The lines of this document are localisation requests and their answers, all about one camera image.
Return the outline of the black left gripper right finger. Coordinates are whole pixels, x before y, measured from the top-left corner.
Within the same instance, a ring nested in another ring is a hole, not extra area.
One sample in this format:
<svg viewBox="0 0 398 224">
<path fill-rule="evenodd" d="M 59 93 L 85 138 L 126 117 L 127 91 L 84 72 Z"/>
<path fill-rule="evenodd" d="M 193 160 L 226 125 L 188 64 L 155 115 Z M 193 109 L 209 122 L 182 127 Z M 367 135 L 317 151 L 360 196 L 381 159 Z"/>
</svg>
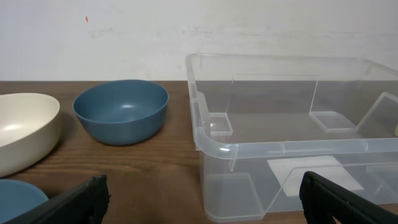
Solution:
<svg viewBox="0 0 398 224">
<path fill-rule="evenodd" d="M 308 224 L 397 224 L 397 215 L 307 171 L 299 197 Z"/>
</svg>

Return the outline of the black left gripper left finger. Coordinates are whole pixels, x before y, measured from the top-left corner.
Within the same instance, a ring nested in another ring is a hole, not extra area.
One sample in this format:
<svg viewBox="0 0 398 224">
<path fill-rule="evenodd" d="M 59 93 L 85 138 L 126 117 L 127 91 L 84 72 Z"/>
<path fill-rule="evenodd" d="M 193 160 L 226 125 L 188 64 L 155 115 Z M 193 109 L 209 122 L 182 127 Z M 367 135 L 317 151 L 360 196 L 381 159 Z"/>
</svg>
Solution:
<svg viewBox="0 0 398 224">
<path fill-rule="evenodd" d="M 97 175 L 6 224 L 101 224 L 110 197 L 107 176 Z"/>
</svg>

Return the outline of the clear plastic storage bin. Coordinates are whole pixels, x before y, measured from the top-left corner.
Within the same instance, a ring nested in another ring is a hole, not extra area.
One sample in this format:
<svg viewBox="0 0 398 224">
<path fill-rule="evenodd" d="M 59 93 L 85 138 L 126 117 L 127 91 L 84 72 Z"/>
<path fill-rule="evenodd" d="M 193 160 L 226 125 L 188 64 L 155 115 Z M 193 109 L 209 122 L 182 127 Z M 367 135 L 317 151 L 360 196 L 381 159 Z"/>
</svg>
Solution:
<svg viewBox="0 0 398 224">
<path fill-rule="evenodd" d="M 397 70 L 347 57 L 190 54 L 185 63 L 210 220 L 301 210 L 307 171 L 397 203 Z"/>
</svg>

